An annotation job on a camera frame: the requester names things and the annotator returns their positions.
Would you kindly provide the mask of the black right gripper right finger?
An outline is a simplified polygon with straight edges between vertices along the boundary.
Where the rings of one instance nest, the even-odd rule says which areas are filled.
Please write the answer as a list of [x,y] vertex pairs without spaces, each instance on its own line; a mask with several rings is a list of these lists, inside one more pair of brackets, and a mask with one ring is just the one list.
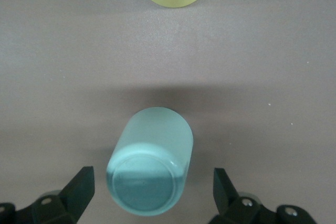
[[280,205],[276,211],[267,209],[255,196],[240,195],[223,168],[213,173],[213,197],[218,210],[210,223],[315,223],[304,209]]

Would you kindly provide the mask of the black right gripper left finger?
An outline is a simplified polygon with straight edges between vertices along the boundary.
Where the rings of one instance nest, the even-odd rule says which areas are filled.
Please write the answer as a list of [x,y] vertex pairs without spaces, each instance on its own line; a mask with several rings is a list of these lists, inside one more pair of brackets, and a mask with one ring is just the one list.
[[77,223],[94,194],[94,168],[85,166],[60,192],[48,193],[21,210],[1,203],[1,223]]

